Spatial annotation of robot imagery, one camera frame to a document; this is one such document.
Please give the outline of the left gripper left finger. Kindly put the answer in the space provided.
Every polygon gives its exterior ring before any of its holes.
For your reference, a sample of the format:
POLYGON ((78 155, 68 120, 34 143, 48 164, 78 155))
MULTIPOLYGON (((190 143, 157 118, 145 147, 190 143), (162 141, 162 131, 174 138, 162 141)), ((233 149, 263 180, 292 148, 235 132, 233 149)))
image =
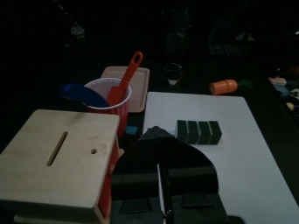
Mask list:
POLYGON ((164 224, 160 203, 158 136, 153 126, 116 162, 110 181, 110 224, 164 224))

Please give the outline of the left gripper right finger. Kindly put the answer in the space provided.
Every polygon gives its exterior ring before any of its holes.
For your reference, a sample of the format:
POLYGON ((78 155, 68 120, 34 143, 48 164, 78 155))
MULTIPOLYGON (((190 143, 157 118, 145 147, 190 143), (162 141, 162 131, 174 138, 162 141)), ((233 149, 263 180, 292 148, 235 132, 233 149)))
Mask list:
POLYGON ((154 146, 165 224, 229 224, 212 162, 164 129, 154 133, 154 146))

